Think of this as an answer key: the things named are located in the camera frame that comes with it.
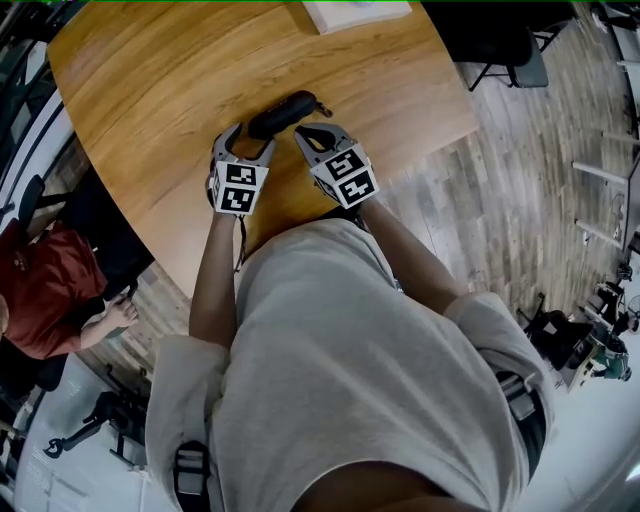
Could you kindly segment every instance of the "chair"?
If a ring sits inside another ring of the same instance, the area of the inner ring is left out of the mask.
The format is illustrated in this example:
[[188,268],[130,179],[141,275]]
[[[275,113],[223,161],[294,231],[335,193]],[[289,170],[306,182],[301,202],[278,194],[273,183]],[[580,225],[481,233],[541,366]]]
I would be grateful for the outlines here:
[[[469,91],[485,76],[508,76],[509,87],[546,87],[547,71],[535,36],[510,4],[423,2],[454,62],[486,64]],[[506,73],[489,73],[492,66]]]
[[[91,241],[104,236],[114,237],[117,247],[105,247],[98,265],[107,278],[107,288],[101,297],[85,303],[69,319],[82,326],[94,314],[104,309],[104,300],[111,300],[127,286],[129,295],[137,288],[138,276],[153,262],[153,256],[129,226],[113,199],[93,169],[89,169],[73,192],[45,196],[45,184],[40,176],[29,182],[18,210],[18,222],[26,231],[35,212],[46,206],[65,203],[57,216],[64,223]],[[39,240],[46,237],[45,231]],[[36,385],[45,391],[55,390],[62,377],[67,355],[44,361],[32,359],[9,340],[0,341],[0,388],[14,400],[24,398]]]
[[571,2],[514,2],[511,8],[518,12],[536,39],[543,42],[540,52],[544,52],[558,34],[578,17]]
[[520,309],[517,310],[517,313],[529,320],[524,332],[531,340],[532,345],[556,370],[560,370],[567,365],[575,354],[576,348],[580,347],[583,340],[589,336],[593,325],[571,322],[559,310],[544,311],[545,296],[539,294],[539,297],[540,304],[532,319],[529,320]]

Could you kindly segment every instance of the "floor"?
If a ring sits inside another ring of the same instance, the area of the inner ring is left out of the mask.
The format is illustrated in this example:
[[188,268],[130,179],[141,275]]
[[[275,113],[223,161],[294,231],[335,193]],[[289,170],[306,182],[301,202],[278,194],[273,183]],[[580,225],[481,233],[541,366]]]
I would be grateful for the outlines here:
[[[544,52],[549,87],[507,88],[486,78],[472,94],[480,129],[408,170],[380,198],[470,290],[491,290],[512,311],[533,310],[544,292],[548,307],[570,312],[619,252],[601,240],[583,243],[579,217],[613,233],[621,197],[603,180],[571,168],[572,160],[624,175],[631,148],[600,144],[598,130],[625,134],[631,120],[628,86],[609,36],[587,7]],[[482,66],[462,65],[471,83]],[[79,143],[61,157],[52,190],[71,187],[88,166]],[[155,344],[185,332],[189,301],[158,265],[142,276],[135,302],[141,322],[116,340],[81,354],[100,370],[151,373]]]

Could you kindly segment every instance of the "wood grain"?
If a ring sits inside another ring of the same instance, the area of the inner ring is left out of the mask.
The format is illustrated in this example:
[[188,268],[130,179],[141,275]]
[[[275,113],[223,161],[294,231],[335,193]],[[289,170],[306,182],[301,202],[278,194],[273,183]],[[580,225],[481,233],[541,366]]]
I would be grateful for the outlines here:
[[[211,217],[210,151],[230,124],[310,90],[363,143],[383,183],[476,128],[442,41],[413,8],[319,36],[299,3],[95,3],[48,52],[96,171],[190,296]],[[291,130],[277,140],[249,249],[334,206],[312,186]]]

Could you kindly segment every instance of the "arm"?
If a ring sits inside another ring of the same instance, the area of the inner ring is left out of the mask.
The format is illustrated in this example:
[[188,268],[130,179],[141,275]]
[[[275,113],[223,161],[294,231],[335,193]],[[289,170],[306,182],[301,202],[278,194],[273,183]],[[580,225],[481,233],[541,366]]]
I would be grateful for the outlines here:
[[235,221],[233,215],[213,216],[189,315],[190,336],[227,349],[238,329],[233,281]]
[[80,350],[100,343],[107,334],[120,327],[130,327],[138,321],[138,310],[128,299],[113,304],[98,322],[85,325],[80,332]]
[[97,345],[114,329],[129,327],[137,321],[136,307],[131,301],[124,300],[114,304],[100,321],[86,325],[82,330],[70,323],[58,322],[37,335],[32,343],[20,348],[34,359],[78,352]]
[[443,314],[456,298],[468,293],[442,262],[378,201],[364,201],[360,215],[407,296]]
[[455,323],[494,373],[511,371],[539,392],[548,429],[553,422],[553,382],[540,355],[493,293],[471,294],[446,267],[375,200],[360,214],[406,295]]

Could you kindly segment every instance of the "black chair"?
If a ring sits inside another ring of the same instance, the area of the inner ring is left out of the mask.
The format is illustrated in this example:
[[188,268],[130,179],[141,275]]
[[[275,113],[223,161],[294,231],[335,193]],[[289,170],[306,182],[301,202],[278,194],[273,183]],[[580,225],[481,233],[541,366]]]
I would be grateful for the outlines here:
[[[570,3],[444,2],[422,4],[454,62],[486,64],[469,87],[485,76],[506,76],[509,87],[546,87],[542,51],[576,17]],[[536,39],[543,41],[538,47]],[[492,66],[506,73],[489,73]]]
[[[113,299],[127,286],[131,296],[137,288],[138,276],[153,262],[153,256],[129,226],[93,169],[84,174],[73,192],[45,196],[44,190],[44,181],[39,176],[32,178],[25,190],[18,210],[18,221],[25,232],[38,209],[64,202],[57,220],[87,238],[92,246],[100,247],[96,259],[107,278],[107,288],[101,297],[88,301],[69,315],[69,321],[82,326],[104,310],[103,299]],[[105,237],[110,238],[109,244],[102,243]],[[36,385],[45,391],[53,391],[60,383],[66,360],[66,354],[44,361],[32,359],[2,338],[0,388],[14,400],[26,397]]]
[[571,2],[514,2],[510,8],[534,33],[536,39],[542,41],[540,52],[543,52],[558,37],[578,14]]

